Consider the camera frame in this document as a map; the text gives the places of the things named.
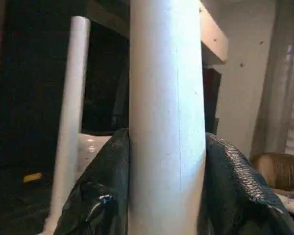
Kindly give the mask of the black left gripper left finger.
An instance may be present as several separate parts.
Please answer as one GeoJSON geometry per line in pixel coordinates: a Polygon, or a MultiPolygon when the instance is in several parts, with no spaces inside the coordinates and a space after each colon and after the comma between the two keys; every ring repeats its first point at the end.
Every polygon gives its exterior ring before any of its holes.
{"type": "Polygon", "coordinates": [[[78,178],[54,234],[125,235],[130,141],[127,128],[116,131],[78,178]]]}

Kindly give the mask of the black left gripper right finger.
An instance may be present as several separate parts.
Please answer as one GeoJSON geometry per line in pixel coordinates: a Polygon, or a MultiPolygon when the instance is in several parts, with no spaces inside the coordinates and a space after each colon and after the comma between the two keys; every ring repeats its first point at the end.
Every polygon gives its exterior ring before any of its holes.
{"type": "Polygon", "coordinates": [[[206,134],[204,188],[216,235],[294,235],[294,220],[234,145],[206,134]]]}

